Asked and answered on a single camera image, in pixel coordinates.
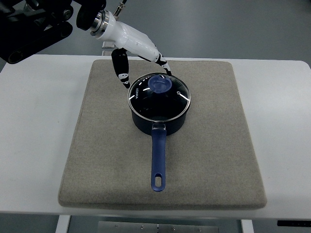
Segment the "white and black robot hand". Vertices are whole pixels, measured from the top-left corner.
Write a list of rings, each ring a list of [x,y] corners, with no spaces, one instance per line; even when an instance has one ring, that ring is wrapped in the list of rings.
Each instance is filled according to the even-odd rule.
[[[111,12],[99,12],[90,29],[93,37],[115,48],[111,53],[113,67],[117,77],[126,88],[130,87],[128,51],[146,61],[160,65],[171,76],[172,72],[166,59],[149,37],[117,21]]]

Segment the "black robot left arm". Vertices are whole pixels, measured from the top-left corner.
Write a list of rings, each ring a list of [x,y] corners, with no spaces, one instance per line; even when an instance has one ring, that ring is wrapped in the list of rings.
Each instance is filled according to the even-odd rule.
[[[0,57],[16,64],[67,38],[73,30],[70,0],[18,0],[0,2]]]

